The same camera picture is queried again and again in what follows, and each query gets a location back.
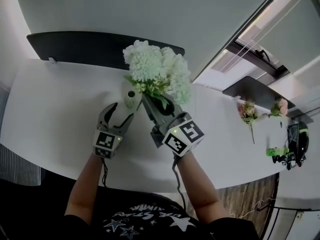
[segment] forearm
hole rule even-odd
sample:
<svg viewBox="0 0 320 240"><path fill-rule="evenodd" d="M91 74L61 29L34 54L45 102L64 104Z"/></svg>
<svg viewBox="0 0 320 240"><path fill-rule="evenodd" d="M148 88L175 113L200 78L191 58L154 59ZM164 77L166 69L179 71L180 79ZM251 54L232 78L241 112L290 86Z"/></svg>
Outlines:
<svg viewBox="0 0 320 240"><path fill-rule="evenodd" d="M96 155L91 155L72 188L65 215L78 216L90 224L101 168L101 158Z"/></svg>
<svg viewBox="0 0 320 240"><path fill-rule="evenodd" d="M228 217L218 192L198 164L196 158L189 152L178 162L186 192L200 221L210 223L219 218Z"/></svg>

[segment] gray striped chair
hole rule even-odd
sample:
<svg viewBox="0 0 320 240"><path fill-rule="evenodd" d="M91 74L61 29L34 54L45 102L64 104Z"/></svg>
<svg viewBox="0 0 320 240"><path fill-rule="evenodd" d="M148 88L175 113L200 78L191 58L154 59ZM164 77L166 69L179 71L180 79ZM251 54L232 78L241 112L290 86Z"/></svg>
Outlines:
<svg viewBox="0 0 320 240"><path fill-rule="evenodd" d="M0 86L0 134L9 92ZM45 170L0 144L0 179L23 186L39 186Z"/></svg>

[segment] white cable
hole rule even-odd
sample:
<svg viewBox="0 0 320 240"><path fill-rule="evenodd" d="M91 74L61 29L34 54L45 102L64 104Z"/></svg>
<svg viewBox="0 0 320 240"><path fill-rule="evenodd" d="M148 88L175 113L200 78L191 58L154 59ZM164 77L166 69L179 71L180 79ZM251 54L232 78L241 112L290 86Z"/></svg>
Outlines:
<svg viewBox="0 0 320 240"><path fill-rule="evenodd" d="M240 216L238 219L241 219L241 218L244 218L244 217L246 217L249 213L252 213L254 210L255 210L255 208L256 208L256 206L258 205L258 208L260 208L261 207L261 202L266 202L267 200L276 200L276 199L272 199L272 198L267 198L266 200L262 200L262 199L260 199L255 205L254 205L254 207L253 207L253 209L251 210L251 211L249 211L249 212L247 212L244 216ZM234 214L234 213L231 213L230 214L230 216L231 215L234 215L233 216L233 218L235 218L236 217L236 215Z"/></svg>
<svg viewBox="0 0 320 240"><path fill-rule="evenodd" d="M283 19L285 16L287 16L287 14L288 14L299 2L300 2L300 0L298 0L298 1L290 8L290 10L288 10L287 13L286 13L281 19L279 19L279 20L274 24L274 26L271 27L271 28L270 28L254 45L252 45L251 47L254 47L257 43L259 43L280 21L282 21L282 19ZM253 39L271 22L271 20L270 20L253 38L251 38L250 41L254 41ZM242 50L247 47L247 45L245 45L226 65L224 65L224 67L223 67L220 71L222 71L236 56L238 56L238 54L241 53ZM244 55L246 55L249 51L250 51L250 49L248 49L242 56L240 56L240 57L236 60L236 62L233 63L224 73L227 73L227 72L228 72L240 59L242 59L242 57L243 57Z"/></svg>

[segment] wooden floor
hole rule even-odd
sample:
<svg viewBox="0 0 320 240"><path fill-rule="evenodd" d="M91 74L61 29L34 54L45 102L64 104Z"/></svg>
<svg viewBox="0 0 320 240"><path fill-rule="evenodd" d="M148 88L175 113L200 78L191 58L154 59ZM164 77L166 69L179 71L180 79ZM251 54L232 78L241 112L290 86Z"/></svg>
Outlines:
<svg viewBox="0 0 320 240"><path fill-rule="evenodd" d="M246 184L221 188L218 192L227 211L230 214L235 214L236 218L239 218L250 212L259 200L272 198L275 184L276 175L271 175ZM261 207L270 202L270 199L266 202L261 202ZM266 224L269 208L257 211L257 206L253 212L246 215L243 219L253 222L260 237Z"/></svg>

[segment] person's right arm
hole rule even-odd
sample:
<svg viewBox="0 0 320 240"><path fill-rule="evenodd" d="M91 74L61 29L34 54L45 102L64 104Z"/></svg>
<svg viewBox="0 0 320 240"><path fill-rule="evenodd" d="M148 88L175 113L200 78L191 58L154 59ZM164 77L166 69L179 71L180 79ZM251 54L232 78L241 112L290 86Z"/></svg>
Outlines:
<svg viewBox="0 0 320 240"><path fill-rule="evenodd" d="M200 222L209 224L229 217L218 193L194 154L185 154L177 164L186 192Z"/></svg>

